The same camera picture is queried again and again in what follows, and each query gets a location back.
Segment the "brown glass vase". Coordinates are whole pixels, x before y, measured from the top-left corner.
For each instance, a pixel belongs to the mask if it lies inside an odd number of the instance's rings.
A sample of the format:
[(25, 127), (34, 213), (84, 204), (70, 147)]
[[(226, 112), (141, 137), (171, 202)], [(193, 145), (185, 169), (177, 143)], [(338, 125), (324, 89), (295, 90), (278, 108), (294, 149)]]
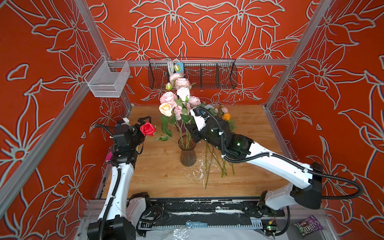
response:
[(190, 139), (188, 140), (187, 136), (184, 135), (178, 141), (178, 146), (181, 150), (180, 162), (185, 167), (191, 167), (196, 163), (197, 156), (195, 152), (196, 143)]

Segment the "red rose stem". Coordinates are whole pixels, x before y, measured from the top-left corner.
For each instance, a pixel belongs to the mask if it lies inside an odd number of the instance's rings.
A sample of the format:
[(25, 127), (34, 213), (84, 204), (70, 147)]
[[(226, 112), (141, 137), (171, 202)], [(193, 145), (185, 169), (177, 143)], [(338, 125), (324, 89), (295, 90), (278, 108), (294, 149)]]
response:
[[(153, 137), (154, 135), (157, 134), (157, 129), (154, 125), (152, 125), (151, 123), (147, 122), (145, 124), (143, 124), (142, 126), (140, 126), (140, 131), (141, 133), (144, 135), (144, 136), (150, 136), (150, 137)], [(172, 132), (170, 130), (166, 130), (166, 133), (160, 135), (159, 137), (156, 137), (156, 141), (159, 141), (159, 142), (168, 142), (168, 141), (171, 141), (171, 142), (174, 142), (176, 143), (176, 140), (174, 140), (172, 138)]]

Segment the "peach rose stem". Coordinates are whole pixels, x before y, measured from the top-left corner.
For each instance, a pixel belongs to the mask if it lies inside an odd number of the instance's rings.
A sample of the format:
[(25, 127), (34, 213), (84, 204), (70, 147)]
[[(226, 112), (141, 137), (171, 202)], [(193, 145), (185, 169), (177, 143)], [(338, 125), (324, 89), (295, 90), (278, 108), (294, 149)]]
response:
[(157, 138), (158, 141), (166, 142), (166, 141), (174, 141), (173, 140), (173, 130), (175, 129), (177, 133), (180, 135), (180, 139), (178, 142), (178, 145), (180, 147), (183, 147), (187, 149), (191, 146), (190, 144), (190, 138), (188, 137), (188, 134), (186, 130), (184, 129), (184, 122), (182, 120), (181, 114), (175, 113), (173, 111), (173, 108), (171, 104), (169, 103), (163, 103), (159, 106), (159, 110), (161, 115), (161, 136)]

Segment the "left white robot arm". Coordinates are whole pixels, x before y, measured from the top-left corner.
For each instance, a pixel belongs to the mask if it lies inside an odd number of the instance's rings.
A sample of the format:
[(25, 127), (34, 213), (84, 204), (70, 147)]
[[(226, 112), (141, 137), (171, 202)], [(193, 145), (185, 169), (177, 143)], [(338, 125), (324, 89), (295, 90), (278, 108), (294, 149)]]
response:
[(112, 166), (112, 179), (106, 202), (98, 220), (87, 230), (89, 240), (135, 240), (136, 226), (127, 218), (128, 191), (135, 165), (139, 156), (137, 147), (144, 143), (146, 136), (141, 127), (150, 124), (150, 116), (139, 118), (133, 126), (122, 120), (114, 127), (110, 137), (114, 141), (112, 158), (107, 164)]

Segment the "white rose stem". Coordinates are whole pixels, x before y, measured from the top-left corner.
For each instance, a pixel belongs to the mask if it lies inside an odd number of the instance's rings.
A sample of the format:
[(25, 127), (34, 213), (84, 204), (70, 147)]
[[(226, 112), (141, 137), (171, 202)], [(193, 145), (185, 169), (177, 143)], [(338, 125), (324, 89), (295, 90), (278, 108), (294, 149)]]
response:
[(187, 124), (192, 120), (190, 104), (190, 88), (183, 87), (177, 90), (176, 107), (174, 108), (174, 113), (176, 117), (177, 130), (180, 133), (182, 144), (185, 148), (190, 147), (191, 134), (187, 129)]

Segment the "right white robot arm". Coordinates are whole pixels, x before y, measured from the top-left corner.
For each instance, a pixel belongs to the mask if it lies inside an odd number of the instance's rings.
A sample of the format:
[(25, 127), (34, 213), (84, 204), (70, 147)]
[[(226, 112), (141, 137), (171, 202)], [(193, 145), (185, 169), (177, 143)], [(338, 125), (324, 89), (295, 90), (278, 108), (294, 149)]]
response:
[[(311, 165), (293, 161), (263, 147), (254, 140), (234, 134), (229, 123), (213, 115), (204, 107), (190, 111), (192, 122), (186, 125), (195, 143), (204, 140), (221, 152), (221, 157), (232, 164), (249, 163), (282, 177), (289, 183), (275, 191), (261, 195), (260, 208), (277, 211), (283, 207), (300, 205), (317, 210), (323, 200), (350, 200), (360, 197), (364, 189), (353, 180), (332, 176), (323, 172), (319, 163)], [(335, 180), (356, 188), (352, 194), (343, 196), (323, 195), (323, 180)]]

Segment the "pale pink flower stem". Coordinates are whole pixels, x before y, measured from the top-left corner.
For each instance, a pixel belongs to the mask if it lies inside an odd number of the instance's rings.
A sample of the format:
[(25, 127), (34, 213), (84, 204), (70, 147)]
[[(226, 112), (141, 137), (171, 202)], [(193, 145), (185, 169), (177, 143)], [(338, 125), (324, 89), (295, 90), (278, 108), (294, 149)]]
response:
[(170, 83), (166, 84), (167, 92), (164, 93), (160, 98), (159, 111), (166, 117), (171, 117), (172, 114), (175, 115), (176, 120), (181, 120), (181, 106), (176, 103), (178, 96), (174, 94), (171, 89), (172, 85)]

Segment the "pink carnation stem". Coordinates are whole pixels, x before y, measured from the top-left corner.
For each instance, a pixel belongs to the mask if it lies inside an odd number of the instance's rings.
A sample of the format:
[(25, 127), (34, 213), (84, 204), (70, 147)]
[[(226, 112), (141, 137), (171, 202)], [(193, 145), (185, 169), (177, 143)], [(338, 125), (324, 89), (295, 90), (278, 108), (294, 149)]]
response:
[(198, 105), (200, 105), (202, 102), (198, 97), (190, 96), (188, 103), (190, 104), (191, 108), (195, 108)]

